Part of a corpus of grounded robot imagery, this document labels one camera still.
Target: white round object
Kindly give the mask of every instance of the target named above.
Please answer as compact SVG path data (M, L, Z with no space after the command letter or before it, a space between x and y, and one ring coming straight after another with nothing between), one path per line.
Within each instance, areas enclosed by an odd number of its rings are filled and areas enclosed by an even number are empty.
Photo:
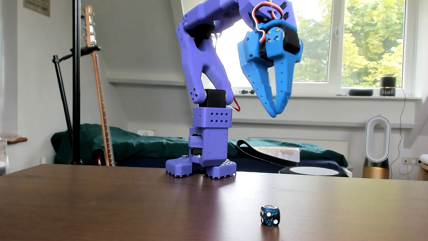
M339 174L336 170L316 166L295 166L290 168L290 171L315 176L333 176Z
M419 160L421 160L422 163L428 164L428 154L421 155Z
M374 144L374 135L375 135L375 126L380 124L384 127L384 139L383 139L383 153L380 157L372 156L371 152L375 146ZM364 152L367 159L374 163L383 162L388 158L389 155L389 142L391 140L391 124L389 121L382 116L375 116L367 122L366 125L366 142L364 147Z

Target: dark blue mattress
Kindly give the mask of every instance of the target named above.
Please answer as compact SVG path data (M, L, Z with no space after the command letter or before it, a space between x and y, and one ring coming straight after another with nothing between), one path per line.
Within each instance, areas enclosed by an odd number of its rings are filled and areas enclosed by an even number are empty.
M135 158L130 157L125 160L117 162L117 166L130 166L130 167L154 167L154 168L165 168L165 162L168 159L163 158ZM231 158L233 162L236 162L236 169L239 172L267 172L267 173L278 173L283 166L276 164L250 159L250 158ZM332 160L300 160L297 166L317 166L334 169L341 171L340 166L337 162Z

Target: red and white wire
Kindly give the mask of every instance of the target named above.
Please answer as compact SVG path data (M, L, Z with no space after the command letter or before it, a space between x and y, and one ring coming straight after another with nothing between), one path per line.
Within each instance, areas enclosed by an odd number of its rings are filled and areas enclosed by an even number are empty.
M233 98L233 102L235 103L236 107L233 107L231 105L226 105L226 107L229 107L229 108L233 109L236 112L240 112L241 108L239 107L238 102L235 100L235 98Z
M272 2L272 0L259 2L256 6L254 6L253 11L251 12L251 16L253 17L254 24L256 25L256 30L262 33L262 37L259 40L260 43L263 43L264 40L266 39L266 32L264 30L259 29L259 22L257 21L257 18L256 18L256 11L263 6L269 6L271 8L274 8L275 10L277 10L279 12L279 14L281 15L280 18L283 18L283 16L284 16L284 12L282 11L282 8L280 6L278 6L277 4L274 4ZM270 12L270 15L272 16L272 18L278 19L275 16L275 13L273 11Z

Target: die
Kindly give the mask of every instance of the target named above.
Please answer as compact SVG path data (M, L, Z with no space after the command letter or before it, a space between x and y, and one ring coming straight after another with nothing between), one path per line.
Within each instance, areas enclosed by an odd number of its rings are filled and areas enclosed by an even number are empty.
M260 221L266 226L278 226L281 216L279 208L274 205L263 205L260 209Z

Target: green blanket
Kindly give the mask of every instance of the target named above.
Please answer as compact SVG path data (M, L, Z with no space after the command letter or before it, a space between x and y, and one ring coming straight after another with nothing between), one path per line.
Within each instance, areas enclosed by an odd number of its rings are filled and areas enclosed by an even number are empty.
M104 148L101 133L99 124L80 125L80 158L84 165L92 164L92 150ZM129 157L178 158L189 154L187 139L181 137L140 136L117 127L110 127L110 136L116 161ZM252 146L297 147L300 148L301 160L330 159L336 161L340 166L348 166L346 158L342 154L313 144L274 139L251 139L247 142ZM51 138L51 143L56 152L55 163L69 164L71 148L67 132L55 133ZM236 148L236 140L229 140L227 156L228 158L245 157Z

